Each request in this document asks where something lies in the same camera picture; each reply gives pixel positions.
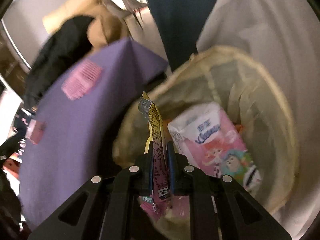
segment cartoon character print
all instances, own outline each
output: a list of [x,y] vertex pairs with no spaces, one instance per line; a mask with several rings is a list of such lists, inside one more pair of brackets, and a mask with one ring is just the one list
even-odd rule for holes
[[207,175],[220,178],[222,156],[230,149],[230,145],[223,138],[216,137],[211,142],[203,145],[202,154],[198,161],[199,168]]
[[221,164],[223,174],[231,175],[238,183],[243,184],[244,175],[247,172],[252,159],[247,152],[229,150]]
[[255,196],[259,189],[261,181],[262,178],[260,176],[257,166],[254,165],[253,162],[251,162],[250,167],[244,175],[242,186],[252,196]]

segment chair leg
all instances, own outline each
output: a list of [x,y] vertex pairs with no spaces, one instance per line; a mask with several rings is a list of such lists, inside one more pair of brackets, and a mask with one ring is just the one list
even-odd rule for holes
[[139,22],[139,20],[138,20],[138,18],[137,18],[137,16],[136,16],[135,13],[133,13],[133,16],[134,16],[134,18],[136,19],[136,21],[138,22],[138,24],[140,25],[141,29],[143,29],[143,28],[142,28],[142,25],[141,25],[141,23]]
[[128,31],[128,33],[129,33],[129,37],[132,38],[132,34],[131,34],[130,30],[129,30],[129,27],[128,27],[127,22],[125,21],[125,19],[123,19],[123,21],[124,21],[124,23],[125,23],[125,26],[127,27],[127,31]]
[[139,14],[140,14],[140,18],[141,18],[141,20],[142,20],[141,10],[140,10],[140,9],[138,9],[138,11],[139,11]]

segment metal screw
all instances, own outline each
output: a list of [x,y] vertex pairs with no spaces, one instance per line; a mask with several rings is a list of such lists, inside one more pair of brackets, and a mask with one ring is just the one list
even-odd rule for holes
[[139,171],[139,167],[138,167],[138,166],[131,166],[131,167],[129,168],[129,171],[130,171],[130,172],[138,172],[138,171]]
[[99,183],[100,181],[101,181],[101,177],[99,177],[99,176],[94,176],[91,179],[91,182],[94,184]]
[[223,180],[224,182],[231,182],[231,181],[232,181],[232,177],[229,176],[229,175],[224,175],[224,176],[222,177],[222,180]]
[[191,166],[191,165],[188,165],[188,166],[184,167],[184,170],[186,172],[193,172],[195,170],[195,168],[193,166]]

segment purple fabric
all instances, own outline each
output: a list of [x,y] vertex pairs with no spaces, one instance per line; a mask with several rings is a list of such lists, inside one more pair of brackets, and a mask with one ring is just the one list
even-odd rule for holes
[[168,65],[129,38],[87,58],[103,68],[89,94],[71,101],[61,90],[81,60],[52,85],[38,106],[36,120],[46,122],[46,130],[38,145],[27,141],[20,168],[19,197],[31,229],[97,175],[104,132]]

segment white fabric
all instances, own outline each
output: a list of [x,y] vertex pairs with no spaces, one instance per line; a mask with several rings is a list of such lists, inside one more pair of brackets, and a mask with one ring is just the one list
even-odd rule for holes
[[306,0],[217,0],[197,48],[213,45],[238,47],[260,61],[292,107],[300,169],[275,217],[300,239],[320,210],[320,22]]

